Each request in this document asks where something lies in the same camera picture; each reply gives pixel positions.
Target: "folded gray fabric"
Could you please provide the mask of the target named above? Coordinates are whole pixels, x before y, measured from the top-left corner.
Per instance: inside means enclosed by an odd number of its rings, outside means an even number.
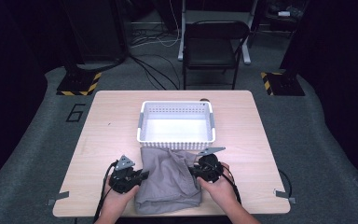
[[[200,185],[188,171],[194,166],[195,154],[141,147],[141,155],[149,177],[135,196],[137,213],[155,215],[200,205]]]

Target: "yellow and black hazard tape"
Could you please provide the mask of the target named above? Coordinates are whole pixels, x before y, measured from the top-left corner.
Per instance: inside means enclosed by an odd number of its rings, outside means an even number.
[[[267,74],[270,75],[281,75],[282,73],[261,73],[261,77],[263,78],[264,87],[266,88],[268,95],[274,95],[272,91],[271,85],[269,84],[269,79],[267,78]]]
[[[91,95],[97,87],[97,83],[100,80],[100,77],[101,73],[95,75],[87,91],[57,91],[57,95]]]

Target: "wooden tabletop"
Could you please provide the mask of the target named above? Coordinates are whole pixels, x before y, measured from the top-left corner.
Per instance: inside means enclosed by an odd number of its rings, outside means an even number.
[[[104,174],[109,165],[126,155],[142,169],[140,144],[136,139],[144,101],[198,101],[207,98],[213,108],[216,140],[212,147],[225,147],[215,155],[230,166],[242,205],[251,214],[282,214],[290,211],[287,199],[274,190],[284,187],[269,141],[249,91],[98,91],[89,110],[74,156],[60,192],[69,197],[58,200],[56,217],[93,217]],[[159,216],[224,215],[202,190],[200,207]],[[137,217],[130,201],[123,217]]]

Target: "white plastic basket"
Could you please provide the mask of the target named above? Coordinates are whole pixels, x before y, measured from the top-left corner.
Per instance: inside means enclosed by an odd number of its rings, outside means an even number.
[[[215,139],[212,106],[203,101],[145,101],[137,140],[143,147],[203,150]]]

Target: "chair backrest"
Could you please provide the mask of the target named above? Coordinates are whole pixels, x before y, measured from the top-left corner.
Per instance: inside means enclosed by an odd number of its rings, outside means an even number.
[[[246,39],[249,27],[243,21],[197,21],[186,27],[185,38]]]

